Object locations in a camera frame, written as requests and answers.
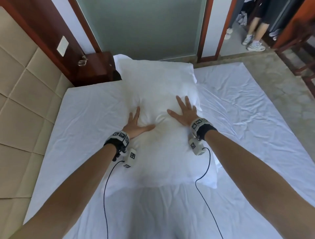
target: white pillow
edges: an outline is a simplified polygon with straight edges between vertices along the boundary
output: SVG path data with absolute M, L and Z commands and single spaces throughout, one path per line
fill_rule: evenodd
M 207 169 L 209 153 L 194 155 L 188 144 L 189 128 L 166 112 L 171 109 L 181 114 L 175 96 L 179 95 L 182 99 L 188 96 L 202 117 L 192 64 L 121 59 L 119 67 L 129 109 L 135 112 L 137 106 L 141 108 L 138 125 L 156 124 L 154 130 L 130 141 L 130 146 L 137 150 L 137 156 L 136 164 L 125 170 L 127 174 L 132 174 L 128 177 L 129 186 L 157 187 L 195 182 Z M 216 188 L 213 153 L 211 159 L 209 171 L 200 182 Z

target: wall switch plate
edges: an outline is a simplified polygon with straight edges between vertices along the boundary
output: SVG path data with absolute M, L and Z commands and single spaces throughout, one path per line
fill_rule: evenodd
M 61 41 L 57 47 L 57 51 L 60 53 L 60 55 L 64 56 L 68 46 L 69 42 L 67 41 L 65 36 L 62 36 Z

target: frosted glass door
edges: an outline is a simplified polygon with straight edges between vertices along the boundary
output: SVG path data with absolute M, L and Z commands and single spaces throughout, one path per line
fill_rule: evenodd
M 102 51 L 136 60 L 197 54 L 206 0 L 77 0 Z

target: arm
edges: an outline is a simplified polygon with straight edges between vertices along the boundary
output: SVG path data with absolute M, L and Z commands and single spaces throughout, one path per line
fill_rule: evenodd
M 155 127 L 138 127 L 139 113 L 139 107 L 134 118 L 130 113 L 128 124 L 123 128 L 130 138 Z M 63 238 L 81 216 L 115 154 L 114 145 L 102 147 L 74 171 L 10 239 Z
M 188 97 L 186 105 L 179 97 L 177 100 L 183 115 L 171 110 L 168 113 L 190 127 L 198 118 L 197 110 L 191 107 Z M 205 140 L 249 203 L 284 238 L 315 238 L 315 208 L 277 172 L 217 131 L 208 131 Z

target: upholstered headboard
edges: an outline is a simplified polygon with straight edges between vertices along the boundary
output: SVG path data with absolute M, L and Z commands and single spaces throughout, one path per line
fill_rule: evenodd
M 72 83 L 0 7 L 0 239 L 23 223 Z

